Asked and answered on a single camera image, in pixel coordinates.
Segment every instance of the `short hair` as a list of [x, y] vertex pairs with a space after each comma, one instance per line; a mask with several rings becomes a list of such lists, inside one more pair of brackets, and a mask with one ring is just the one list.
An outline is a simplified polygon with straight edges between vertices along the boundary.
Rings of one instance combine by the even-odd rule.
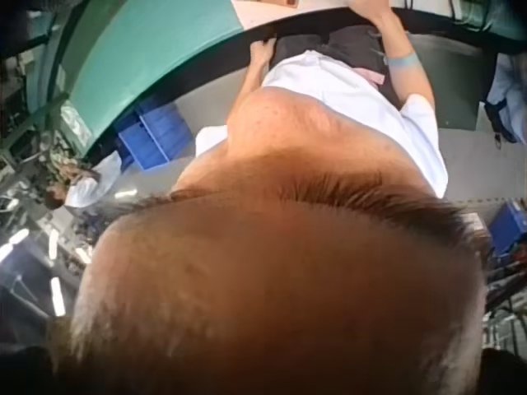
[[54, 191], [47, 190], [44, 194], [44, 205], [50, 211], [57, 210], [64, 205], [64, 200], [57, 198]]
[[[103, 226], [99, 228], [104, 231], [112, 222], [133, 213], [142, 215], [160, 206], [179, 204], [189, 199], [203, 198], [214, 194], [221, 195], [221, 193], [210, 190], [184, 190], [172, 193], [168, 197], [150, 198], [137, 205], [128, 204], [114, 210], [109, 209], [105, 211], [109, 214], [100, 218], [100, 223]], [[410, 233], [415, 236], [416, 240], [428, 240], [430, 245], [439, 245], [449, 249], [449, 251], [452, 250], [453, 253], [462, 252], [460, 254], [462, 258], [470, 256], [468, 254], [470, 236], [459, 217], [458, 209], [414, 188], [384, 184], [382, 177], [378, 174], [352, 177], [322, 174], [309, 180], [282, 186], [282, 188], [273, 190], [273, 194], [283, 201], [357, 212], [381, 226], [404, 230], [406, 234]], [[159, 303], [159, 314], [168, 314], [164, 310], [167, 307], [165, 301]], [[169, 306], [169, 309], [181, 309], [181, 305]], [[210, 329], [207, 328], [207, 318], [192, 316], [196, 322], [180, 322], [181, 328], [176, 329], [167, 328], [170, 325], [164, 321], [165, 326], [157, 323], [155, 331], [157, 331], [159, 338], [156, 339], [155, 346], [153, 346], [152, 341], [152, 345], [149, 347], [144, 341], [135, 342], [134, 338], [150, 333], [150, 330], [140, 328], [141, 324], [148, 325], [150, 323], [143, 322], [142, 317], [137, 316], [136, 319], [139, 320], [139, 323], [134, 326], [135, 328], [123, 327], [120, 324], [114, 328], [112, 323], [116, 322], [117, 316], [114, 317], [113, 313], [105, 306], [97, 312], [96, 321], [91, 323], [89, 328], [83, 328], [87, 332], [83, 333], [86, 338], [81, 339], [81, 344], [76, 343], [77, 339], [73, 340], [72, 354], [66, 355], [58, 366], [58, 382], [60, 387], [63, 386], [64, 392], [79, 394], [141, 393], [142, 395], [193, 393], [192, 388], [186, 388], [187, 383], [183, 372], [188, 371], [187, 369], [192, 371], [192, 369], [197, 368], [194, 366], [195, 361], [185, 360], [185, 356], [187, 352], [192, 353], [194, 342], [203, 340], [200, 337], [201, 331], [207, 332]], [[175, 313], [171, 312], [163, 317], [168, 320], [170, 314]], [[191, 326], [192, 329], [188, 330], [186, 325]], [[162, 340], [164, 336], [168, 336], [167, 333], [172, 332], [171, 336], [173, 336], [174, 330], [178, 329], [181, 331], [178, 337], [181, 338], [176, 345], [172, 344], [174, 342], [173, 337], [166, 343]], [[198, 332], [196, 338], [194, 338], [194, 329]], [[451, 330], [451, 336], [456, 337], [452, 340], [456, 346], [459, 345], [457, 343], [459, 342], [457, 336], [460, 335], [458, 331], [460, 332], [461, 329], [458, 329], [458, 325], [455, 323]], [[165, 351], [160, 348], [162, 345], [166, 345]], [[172, 354], [174, 347], [177, 350], [175, 355]], [[119, 363], [123, 361], [128, 363], [130, 360], [138, 359], [138, 363], [143, 365], [145, 361], [151, 362], [152, 364], [148, 368], [152, 370], [134, 371], [134, 369], [128, 369]], [[423, 366], [419, 367], [419, 374], [422, 376], [420, 379], [423, 383], [415, 385], [431, 389], [419, 393], [419, 395], [448, 393], [443, 392], [443, 381], [448, 377], [447, 370], [449, 368], [443, 364], [440, 356], [434, 355], [433, 359], [424, 362]]]

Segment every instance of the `man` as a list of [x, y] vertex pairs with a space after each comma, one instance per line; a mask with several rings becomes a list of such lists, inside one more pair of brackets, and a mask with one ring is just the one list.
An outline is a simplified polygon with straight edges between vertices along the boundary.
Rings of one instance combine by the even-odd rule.
[[483, 274], [438, 199], [431, 87], [388, 0], [350, 6], [382, 34], [401, 111], [315, 52], [262, 80], [273, 41], [253, 44], [226, 140], [100, 239], [65, 392], [474, 391]]
[[62, 206], [86, 208], [100, 201], [121, 175], [121, 158], [117, 151], [106, 156], [93, 170], [75, 165], [63, 165], [59, 173], [65, 182], [49, 185], [44, 204], [49, 210]]

